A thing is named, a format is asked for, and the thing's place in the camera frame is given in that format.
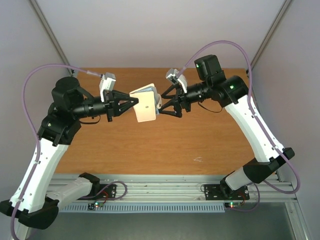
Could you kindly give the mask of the beige card holder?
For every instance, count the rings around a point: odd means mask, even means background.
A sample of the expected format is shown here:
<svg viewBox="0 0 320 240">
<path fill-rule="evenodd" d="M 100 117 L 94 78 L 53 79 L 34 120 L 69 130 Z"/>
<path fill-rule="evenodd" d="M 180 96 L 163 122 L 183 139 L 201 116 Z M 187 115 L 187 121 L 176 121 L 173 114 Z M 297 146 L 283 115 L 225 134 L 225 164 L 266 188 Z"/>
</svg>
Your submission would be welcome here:
<svg viewBox="0 0 320 240">
<path fill-rule="evenodd" d="M 138 103 L 133 106 L 138 123 L 156 120 L 162 98 L 153 83 L 131 91 L 129 96 L 138 99 Z"/>
</svg>

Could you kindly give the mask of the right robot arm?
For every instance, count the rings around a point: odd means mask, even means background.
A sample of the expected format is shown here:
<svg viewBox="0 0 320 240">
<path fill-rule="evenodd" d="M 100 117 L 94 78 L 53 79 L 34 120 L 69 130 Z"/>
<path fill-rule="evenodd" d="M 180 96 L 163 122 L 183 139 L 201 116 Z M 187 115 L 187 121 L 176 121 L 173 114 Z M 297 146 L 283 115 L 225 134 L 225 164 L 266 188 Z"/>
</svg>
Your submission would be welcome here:
<svg viewBox="0 0 320 240">
<path fill-rule="evenodd" d="M 248 140 L 254 158 L 220 181 L 220 192 L 226 198 L 234 197 L 240 188 L 250 183 L 259 184 L 295 156 L 290 147 L 284 147 L 271 133 L 257 111 L 249 89 L 239 76 L 226 78 L 216 55 L 206 55 L 194 62 L 200 83 L 187 86 L 185 77 L 171 68 L 166 79 L 172 85 L 161 95 L 167 99 L 160 114 L 182 117 L 182 110 L 191 111 L 193 103 L 211 99 L 232 116 Z"/>
</svg>

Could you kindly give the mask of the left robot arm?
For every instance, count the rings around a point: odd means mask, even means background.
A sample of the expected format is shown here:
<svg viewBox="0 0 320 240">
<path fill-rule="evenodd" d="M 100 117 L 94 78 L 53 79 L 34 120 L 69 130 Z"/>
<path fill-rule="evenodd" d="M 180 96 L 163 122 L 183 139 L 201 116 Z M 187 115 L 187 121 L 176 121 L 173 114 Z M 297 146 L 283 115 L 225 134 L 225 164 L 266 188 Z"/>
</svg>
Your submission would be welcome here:
<svg viewBox="0 0 320 240">
<path fill-rule="evenodd" d="M 86 172 L 59 190 L 47 192 L 59 161 L 82 126 L 81 119 L 106 115 L 111 122 L 139 102 L 117 90 L 104 89 L 94 97 L 72 76 L 59 79 L 51 94 L 53 103 L 36 134 L 39 143 L 26 174 L 15 194 L 0 203 L 1 213 L 39 230 L 47 229 L 68 204 L 102 195 L 100 179 Z"/>
</svg>

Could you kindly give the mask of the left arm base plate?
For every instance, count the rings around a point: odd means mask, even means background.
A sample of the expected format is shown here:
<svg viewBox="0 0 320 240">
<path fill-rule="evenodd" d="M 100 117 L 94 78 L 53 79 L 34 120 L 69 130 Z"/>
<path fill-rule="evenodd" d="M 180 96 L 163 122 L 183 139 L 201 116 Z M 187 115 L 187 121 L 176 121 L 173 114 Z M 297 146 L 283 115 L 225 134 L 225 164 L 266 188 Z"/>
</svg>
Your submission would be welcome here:
<svg viewBox="0 0 320 240">
<path fill-rule="evenodd" d="M 107 184 L 100 184 L 99 186 L 93 186 L 90 193 L 86 196 L 78 198 L 78 200 L 100 200 L 105 198 L 115 198 L 117 192 L 117 185 L 111 184 L 107 187 Z"/>
</svg>

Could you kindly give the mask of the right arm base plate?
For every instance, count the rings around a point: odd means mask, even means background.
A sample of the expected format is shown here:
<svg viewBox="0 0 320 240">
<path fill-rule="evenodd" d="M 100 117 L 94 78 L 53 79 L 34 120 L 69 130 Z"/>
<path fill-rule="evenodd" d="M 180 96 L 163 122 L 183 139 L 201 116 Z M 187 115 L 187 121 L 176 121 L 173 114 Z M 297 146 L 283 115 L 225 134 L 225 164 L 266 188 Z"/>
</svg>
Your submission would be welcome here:
<svg viewBox="0 0 320 240">
<path fill-rule="evenodd" d="M 240 189 L 234 191 L 229 196 L 225 196 L 220 189 L 219 184 L 203 184 L 200 187 L 200 190 L 204 193 L 206 201 L 240 201 L 240 200 L 249 200 L 249 190 L 247 186 L 242 186 Z"/>
</svg>

